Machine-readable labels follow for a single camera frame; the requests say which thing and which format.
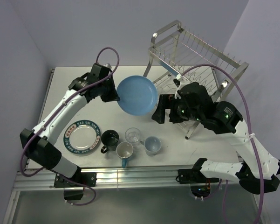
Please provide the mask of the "stainless steel dish rack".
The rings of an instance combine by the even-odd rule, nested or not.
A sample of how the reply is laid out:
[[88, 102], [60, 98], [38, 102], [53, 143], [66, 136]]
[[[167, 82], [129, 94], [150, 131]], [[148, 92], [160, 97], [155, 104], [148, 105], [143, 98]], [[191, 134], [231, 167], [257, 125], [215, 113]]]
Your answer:
[[[156, 31], [150, 41], [149, 62], [144, 76], [157, 62], [165, 73], [155, 81], [159, 96], [175, 94], [177, 86], [173, 82], [177, 75], [187, 78], [190, 83], [197, 82], [204, 86], [213, 102], [226, 101], [234, 84], [241, 78], [248, 67], [246, 62], [237, 62], [228, 55], [214, 48], [194, 33], [182, 27], [175, 20]], [[165, 110], [165, 121], [169, 121], [170, 110]], [[198, 121], [178, 123], [187, 130], [190, 138]]]

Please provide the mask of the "blue plastic plate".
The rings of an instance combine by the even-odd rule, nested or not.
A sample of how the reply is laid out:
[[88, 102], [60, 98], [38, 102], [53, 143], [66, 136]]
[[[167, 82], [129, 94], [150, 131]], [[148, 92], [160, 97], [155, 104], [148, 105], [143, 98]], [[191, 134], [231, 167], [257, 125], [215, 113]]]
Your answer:
[[155, 85], [146, 77], [130, 76], [117, 87], [119, 107], [127, 114], [142, 116], [150, 113], [158, 100]]

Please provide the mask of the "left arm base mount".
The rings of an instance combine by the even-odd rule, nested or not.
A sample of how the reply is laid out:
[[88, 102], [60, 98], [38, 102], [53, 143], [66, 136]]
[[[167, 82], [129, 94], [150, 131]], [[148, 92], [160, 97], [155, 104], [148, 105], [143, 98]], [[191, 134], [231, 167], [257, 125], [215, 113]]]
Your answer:
[[[96, 199], [96, 191], [93, 187], [96, 186], [96, 172], [82, 172], [77, 177], [67, 178], [61, 174], [56, 174], [54, 188], [63, 189], [63, 198], [66, 203], [74, 206], [88, 205]], [[93, 197], [89, 202], [79, 203], [84, 196], [86, 189], [93, 192]]]

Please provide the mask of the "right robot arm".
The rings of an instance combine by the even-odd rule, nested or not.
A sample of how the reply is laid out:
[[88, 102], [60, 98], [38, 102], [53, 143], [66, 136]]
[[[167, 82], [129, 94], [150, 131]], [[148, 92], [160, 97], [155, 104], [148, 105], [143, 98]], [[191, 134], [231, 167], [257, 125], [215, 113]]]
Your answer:
[[171, 123], [198, 121], [228, 142], [243, 159], [242, 162], [227, 163], [200, 158], [190, 173], [180, 178], [180, 183], [225, 179], [237, 182], [248, 192], [259, 195], [260, 178], [263, 177], [264, 193], [277, 190], [280, 160], [249, 133], [247, 123], [233, 104], [213, 102], [206, 88], [194, 82], [183, 86], [176, 94], [161, 94], [152, 120], [163, 124], [167, 109], [170, 110]]

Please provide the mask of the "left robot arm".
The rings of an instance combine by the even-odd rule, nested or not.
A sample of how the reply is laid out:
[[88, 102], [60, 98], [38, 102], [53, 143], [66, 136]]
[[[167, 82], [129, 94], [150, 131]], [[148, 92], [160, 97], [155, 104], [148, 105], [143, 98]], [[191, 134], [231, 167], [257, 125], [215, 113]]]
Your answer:
[[41, 123], [20, 133], [22, 156], [42, 166], [37, 172], [51, 170], [64, 176], [70, 186], [80, 184], [80, 167], [65, 159], [54, 144], [67, 123], [91, 100], [98, 96], [103, 102], [119, 100], [112, 77], [114, 73], [114, 70], [103, 68], [98, 74], [88, 72], [76, 78], [63, 99]]

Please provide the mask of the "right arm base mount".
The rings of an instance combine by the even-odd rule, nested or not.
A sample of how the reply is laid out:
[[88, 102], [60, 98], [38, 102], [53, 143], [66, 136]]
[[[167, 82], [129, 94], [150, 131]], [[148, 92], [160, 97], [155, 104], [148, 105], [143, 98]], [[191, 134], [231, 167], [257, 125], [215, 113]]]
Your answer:
[[179, 169], [175, 181], [190, 186], [192, 197], [204, 201], [212, 197], [221, 188], [222, 180], [219, 178], [206, 178], [193, 169]]

